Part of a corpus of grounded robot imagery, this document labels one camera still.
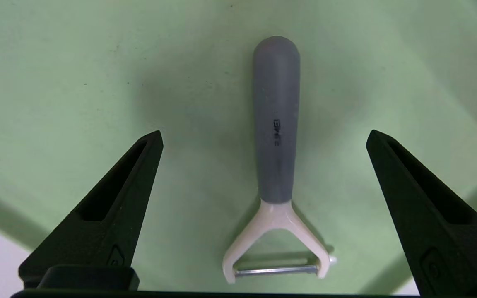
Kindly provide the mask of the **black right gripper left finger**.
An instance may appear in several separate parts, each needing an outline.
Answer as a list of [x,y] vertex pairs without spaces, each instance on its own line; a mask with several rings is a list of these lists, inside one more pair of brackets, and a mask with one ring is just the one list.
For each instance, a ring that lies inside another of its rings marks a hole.
[[144,135],[19,266],[25,290],[126,291],[157,174],[160,131]]

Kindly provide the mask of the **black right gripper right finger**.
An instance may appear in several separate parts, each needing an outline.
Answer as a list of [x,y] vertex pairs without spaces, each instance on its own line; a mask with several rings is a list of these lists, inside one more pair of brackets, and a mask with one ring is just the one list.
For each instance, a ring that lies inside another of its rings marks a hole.
[[477,212],[389,135],[366,149],[419,294],[477,297]]

